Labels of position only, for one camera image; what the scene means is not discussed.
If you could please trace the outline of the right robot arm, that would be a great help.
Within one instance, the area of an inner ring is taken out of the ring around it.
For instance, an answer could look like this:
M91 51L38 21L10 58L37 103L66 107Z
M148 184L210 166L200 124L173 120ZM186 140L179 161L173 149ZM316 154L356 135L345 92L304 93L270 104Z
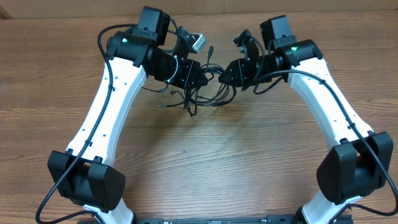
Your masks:
M283 81L303 99L319 125L328 154L316 171L318 192L293 215L269 215L267 223L351 223L345 211L359 207L360 199L389 185L394 143L386 132L375 133L355 112L335 83L314 41L299 41L286 16L260 25L262 39L248 30L234 38L244 58L233 60L220 76L221 83L259 93Z

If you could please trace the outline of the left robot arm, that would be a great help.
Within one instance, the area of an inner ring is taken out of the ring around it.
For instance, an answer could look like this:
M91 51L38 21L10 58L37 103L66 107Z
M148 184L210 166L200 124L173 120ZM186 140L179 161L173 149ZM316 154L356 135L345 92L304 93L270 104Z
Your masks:
M167 13L146 6L137 24L113 26L114 35L99 45L104 72L91 108L66 151L49 156L52 191L82 206L99 223L135 220L123 200L126 178L114 160L131 105L147 78L186 91L208 83L199 62L188 58L205 46L205 36L176 27L174 49L164 50L172 23Z

